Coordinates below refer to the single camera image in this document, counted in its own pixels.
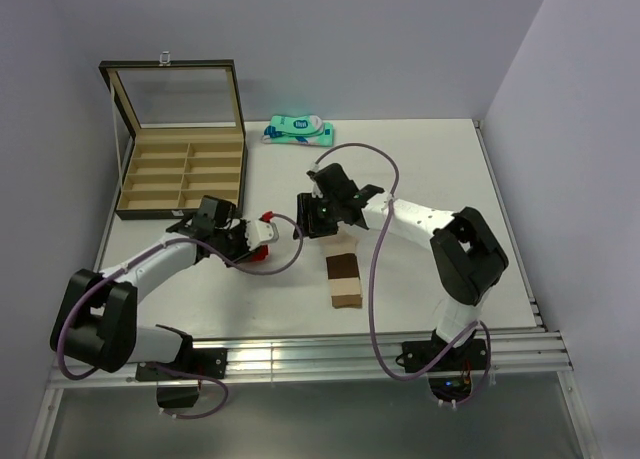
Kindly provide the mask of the beige brown striped sock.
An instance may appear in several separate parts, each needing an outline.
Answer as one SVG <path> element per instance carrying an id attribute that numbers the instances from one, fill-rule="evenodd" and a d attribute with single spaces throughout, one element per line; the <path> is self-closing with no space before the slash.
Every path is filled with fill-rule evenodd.
<path id="1" fill-rule="evenodd" d="M 334 309 L 361 309 L 363 293 L 357 258 L 358 240 L 344 231 L 319 239 L 325 257 L 331 305 Z"/>

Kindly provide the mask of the red sock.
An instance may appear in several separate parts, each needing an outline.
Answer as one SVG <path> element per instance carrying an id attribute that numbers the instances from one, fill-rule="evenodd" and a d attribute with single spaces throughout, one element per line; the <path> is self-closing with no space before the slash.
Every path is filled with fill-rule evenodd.
<path id="1" fill-rule="evenodd" d="M 247 259 L 248 262 L 264 261 L 269 255 L 269 247 L 267 245 L 259 246 L 252 251 Z"/>

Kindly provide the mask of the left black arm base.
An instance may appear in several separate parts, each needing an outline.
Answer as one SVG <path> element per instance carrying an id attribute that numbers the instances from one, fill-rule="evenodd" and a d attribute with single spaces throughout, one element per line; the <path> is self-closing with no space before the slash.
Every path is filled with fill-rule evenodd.
<path id="1" fill-rule="evenodd" d="M 227 359 L 228 349 L 224 347 L 191 349 L 171 363 L 139 363 L 135 380 L 156 384 L 156 403 L 162 413 L 180 419 L 204 418 L 220 411 L 229 399 L 229 389 L 223 383 Z M 190 413 L 201 398 L 205 382 L 217 385 L 222 398 L 209 411 Z"/>

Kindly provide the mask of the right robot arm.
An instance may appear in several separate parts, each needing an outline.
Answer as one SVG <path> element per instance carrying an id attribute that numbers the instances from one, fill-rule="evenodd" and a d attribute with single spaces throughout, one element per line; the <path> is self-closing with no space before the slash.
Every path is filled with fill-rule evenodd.
<path id="1" fill-rule="evenodd" d="M 362 188 L 343 167 L 314 165 L 307 172 L 313 191 L 297 196 L 297 224 L 303 237 L 334 236 L 344 223 L 379 232 L 372 254 L 368 301 L 372 302 L 383 241 L 391 233 L 429 250 L 448 298 L 433 333 L 435 362 L 452 369 L 468 353 L 466 343 L 479 324 L 485 297 L 509 266 L 504 249 L 482 214 L 421 206 L 395 197 L 392 190 Z"/>

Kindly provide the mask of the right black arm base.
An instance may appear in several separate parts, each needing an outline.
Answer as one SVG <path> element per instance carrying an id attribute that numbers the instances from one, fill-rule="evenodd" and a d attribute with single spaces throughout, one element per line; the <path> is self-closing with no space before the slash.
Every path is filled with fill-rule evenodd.
<path id="1" fill-rule="evenodd" d="M 444 344 L 435 340 L 405 341 L 395 362 L 405 373 L 416 373 L 443 348 Z M 485 371 L 488 360 L 489 350 L 484 339 L 471 338 L 463 346 L 448 351 L 430 369 L 430 373 L 447 373 L 447 376 L 428 378 L 432 394 L 449 403 L 468 399 L 473 392 L 472 374 Z"/>

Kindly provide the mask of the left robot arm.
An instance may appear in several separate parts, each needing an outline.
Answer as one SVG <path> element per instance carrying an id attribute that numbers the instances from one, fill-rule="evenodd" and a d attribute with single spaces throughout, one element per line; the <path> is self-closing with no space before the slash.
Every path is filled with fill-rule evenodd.
<path id="1" fill-rule="evenodd" d="M 81 269 L 70 278 L 50 345 L 61 372 L 72 380 L 68 358 L 116 372 L 134 362 L 158 362 L 172 378 L 195 365 L 189 334 L 169 326 L 142 327 L 139 304 L 164 282 L 205 258 L 239 264 L 264 249 L 276 234 L 261 219 L 238 219 L 235 206 L 206 196 L 200 207 L 169 226 L 137 256 L 102 271 Z"/>

